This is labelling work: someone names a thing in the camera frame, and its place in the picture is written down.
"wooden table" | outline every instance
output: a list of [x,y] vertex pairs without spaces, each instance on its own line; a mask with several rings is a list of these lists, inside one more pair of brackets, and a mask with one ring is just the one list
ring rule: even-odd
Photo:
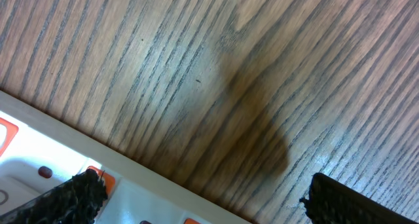
[[419,221],[419,0],[0,0],[0,89],[256,223],[323,172]]

